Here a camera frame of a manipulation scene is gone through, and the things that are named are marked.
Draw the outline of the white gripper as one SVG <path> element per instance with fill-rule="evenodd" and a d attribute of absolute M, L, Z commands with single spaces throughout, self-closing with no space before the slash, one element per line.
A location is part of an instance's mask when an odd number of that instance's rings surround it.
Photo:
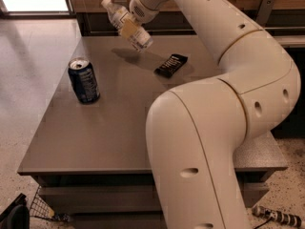
<path fill-rule="evenodd" d="M 140 24 L 150 23 L 159 13 L 158 10 L 148 9 L 141 0 L 131 0 L 129 10 Z M 131 19 L 126 19 L 120 30 L 120 35 L 125 39 L 135 38 L 139 28 L 140 26 L 137 23 Z"/>

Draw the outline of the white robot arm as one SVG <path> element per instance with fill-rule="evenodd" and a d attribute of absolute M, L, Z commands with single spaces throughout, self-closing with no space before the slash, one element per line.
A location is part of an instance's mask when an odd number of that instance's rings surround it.
<path fill-rule="evenodd" d="M 142 23 L 168 0 L 132 0 Z M 234 150 L 292 111 L 301 79 L 293 59 L 227 0 L 173 0 L 221 73 L 164 92 L 149 109 L 146 140 L 168 229 L 252 229 Z"/>

